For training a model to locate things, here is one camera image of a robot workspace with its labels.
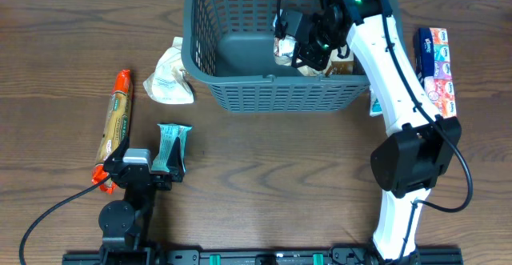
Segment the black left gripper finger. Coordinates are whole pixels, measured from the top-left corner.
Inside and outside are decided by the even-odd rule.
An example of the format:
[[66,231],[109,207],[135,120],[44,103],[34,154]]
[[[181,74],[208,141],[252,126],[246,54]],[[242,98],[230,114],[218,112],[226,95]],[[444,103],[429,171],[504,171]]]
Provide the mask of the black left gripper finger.
[[166,168],[169,171],[173,182],[181,183],[185,175],[185,165],[181,153],[181,139],[176,138],[166,161]]
[[118,164],[123,163],[122,159],[130,145],[130,138],[124,137],[118,147],[107,157],[103,163],[104,170],[114,170]]

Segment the brown photo snack bag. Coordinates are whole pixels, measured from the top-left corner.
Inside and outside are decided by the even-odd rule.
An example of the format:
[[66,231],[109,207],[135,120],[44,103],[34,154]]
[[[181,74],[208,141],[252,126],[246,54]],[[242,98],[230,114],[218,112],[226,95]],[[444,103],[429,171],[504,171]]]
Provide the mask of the brown photo snack bag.
[[[274,61],[280,66],[291,66],[294,47],[297,40],[294,36],[286,34],[284,39],[274,38]],[[338,50],[332,50],[330,59],[324,70],[315,70],[310,66],[301,66],[298,71],[306,77],[325,76],[333,74],[353,74],[354,73],[354,55],[349,53],[347,58],[339,58]]]

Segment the mint green snack bar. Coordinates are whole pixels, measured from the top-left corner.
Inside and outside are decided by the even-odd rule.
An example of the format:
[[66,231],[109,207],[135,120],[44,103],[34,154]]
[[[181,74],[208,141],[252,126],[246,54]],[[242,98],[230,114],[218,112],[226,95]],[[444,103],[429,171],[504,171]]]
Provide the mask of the mint green snack bar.
[[168,158],[171,156],[171,150],[176,141],[179,141],[178,145],[178,156],[181,158],[181,166],[186,171],[184,163],[185,150],[186,150],[186,138],[188,132],[192,129],[192,126],[183,126],[178,124],[163,124],[160,123],[160,145],[159,152],[153,161],[151,170],[152,171],[165,171],[169,172],[166,164]]

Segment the teal white pouch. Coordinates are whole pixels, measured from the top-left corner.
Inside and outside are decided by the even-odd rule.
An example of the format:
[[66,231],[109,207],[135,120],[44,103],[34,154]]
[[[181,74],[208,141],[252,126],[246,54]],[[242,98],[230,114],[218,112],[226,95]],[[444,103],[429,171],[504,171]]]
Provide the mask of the teal white pouch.
[[373,88],[370,87],[370,109],[369,115],[370,117],[376,117],[382,114],[382,108],[380,102],[378,101],[377,95],[374,92]]

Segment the multicolour tissue pack box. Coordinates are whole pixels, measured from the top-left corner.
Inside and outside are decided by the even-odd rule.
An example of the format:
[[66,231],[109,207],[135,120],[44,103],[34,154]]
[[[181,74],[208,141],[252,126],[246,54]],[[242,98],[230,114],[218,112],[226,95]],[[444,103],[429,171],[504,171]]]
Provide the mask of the multicolour tissue pack box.
[[416,74],[427,97],[443,118],[455,117],[457,110],[447,30],[419,28],[413,42]]

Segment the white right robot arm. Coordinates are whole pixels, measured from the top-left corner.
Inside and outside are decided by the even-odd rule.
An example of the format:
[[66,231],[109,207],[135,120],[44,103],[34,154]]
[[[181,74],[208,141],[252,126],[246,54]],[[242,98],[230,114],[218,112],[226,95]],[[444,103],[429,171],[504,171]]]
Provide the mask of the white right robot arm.
[[460,159],[462,134],[430,101],[402,47],[388,0],[319,0],[320,14],[291,20],[277,13],[276,36],[296,45],[292,66],[325,70],[330,56],[353,55],[382,106],[386,140],[370,156],[382,190],[378,225],[366,264],[460,264],[452,247],[420,248],[414,241],[423,207],[452,159]]

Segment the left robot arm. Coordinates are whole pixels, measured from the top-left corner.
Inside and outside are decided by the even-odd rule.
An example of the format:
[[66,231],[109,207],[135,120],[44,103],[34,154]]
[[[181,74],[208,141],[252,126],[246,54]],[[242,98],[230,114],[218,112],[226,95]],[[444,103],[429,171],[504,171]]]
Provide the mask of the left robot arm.
[[130,149],[127,137],[106,159],[104,167],[113,183],[125,193],[122,200],[105,205],[99,215],[102,245],[114,251],[136,251],[147,243],[156,192],[169,191],[173,183],[183,180],[181,140],[176,138],[171,143],[163,171],[152,170],[150,151]]

